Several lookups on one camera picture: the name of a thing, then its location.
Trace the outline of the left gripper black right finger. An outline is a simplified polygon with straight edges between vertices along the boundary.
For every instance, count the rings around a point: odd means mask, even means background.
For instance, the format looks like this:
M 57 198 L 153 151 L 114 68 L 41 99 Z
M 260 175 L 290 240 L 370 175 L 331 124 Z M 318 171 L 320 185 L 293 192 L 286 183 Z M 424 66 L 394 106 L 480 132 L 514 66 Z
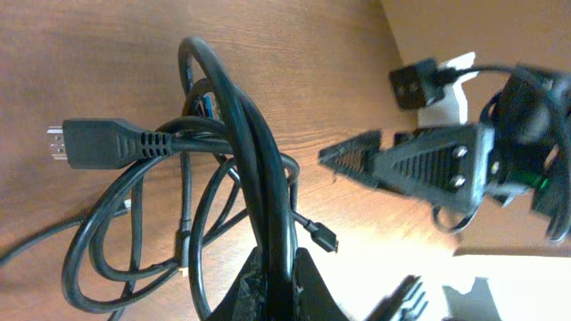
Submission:
M 309 251 L 298 248 L 294 263 L 294 319 L 346 321 L 319 273 Z

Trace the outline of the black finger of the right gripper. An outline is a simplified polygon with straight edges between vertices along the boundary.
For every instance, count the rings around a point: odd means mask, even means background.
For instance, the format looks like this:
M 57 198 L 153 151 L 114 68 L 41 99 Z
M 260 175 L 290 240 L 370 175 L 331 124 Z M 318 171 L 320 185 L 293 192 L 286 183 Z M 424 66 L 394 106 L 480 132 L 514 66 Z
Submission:
M 459 213 L 484 197 L 494 129 L 483 124 L 432 128 L 376 154 L 373 177 L 397 193 Z
M 319 151 L 319 164 L 366 187 L 379 187 L 373 176 L 374 156 L 380 152 L 382 132 L 370 130 Z

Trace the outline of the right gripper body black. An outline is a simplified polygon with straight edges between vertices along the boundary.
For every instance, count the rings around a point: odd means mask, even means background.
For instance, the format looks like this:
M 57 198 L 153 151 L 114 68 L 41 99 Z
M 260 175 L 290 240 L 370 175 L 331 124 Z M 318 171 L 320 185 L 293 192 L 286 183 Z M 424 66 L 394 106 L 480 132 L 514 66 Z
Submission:
M 531 175 L 535 165 L 526 158 L 532 154 L 533 144 L 522 143 L 491 125 L 494 138 L 488 153 L 485 195 L 502 207 L 515 197 L 533 189 Z

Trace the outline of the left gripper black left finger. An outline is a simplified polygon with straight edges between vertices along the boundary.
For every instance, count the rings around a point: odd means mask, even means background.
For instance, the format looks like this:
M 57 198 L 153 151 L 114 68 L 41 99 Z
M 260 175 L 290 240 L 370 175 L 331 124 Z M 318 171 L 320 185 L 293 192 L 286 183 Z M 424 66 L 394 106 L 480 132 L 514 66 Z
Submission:
M 255 247 L 239 271 L 222 302 L 206 318 L 207 321 L 262 320 L 265 284 L 262 259 Z

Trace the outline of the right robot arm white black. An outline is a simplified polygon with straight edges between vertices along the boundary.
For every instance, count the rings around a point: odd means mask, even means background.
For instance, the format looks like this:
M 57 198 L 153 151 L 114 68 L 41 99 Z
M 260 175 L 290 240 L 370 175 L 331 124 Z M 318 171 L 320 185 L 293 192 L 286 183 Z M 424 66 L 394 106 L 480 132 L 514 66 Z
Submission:
M 364 186 L 429 202 L 459 215 L 461 232 L 485 197 L 501 205 L 530 193 L 553 242 L 570 234 L 570 77 L 524 64 L 492 66 L 508 81 L 475 123 L 397 132 L 393 146 L 370 130 L 319 152 L 319 163 Z

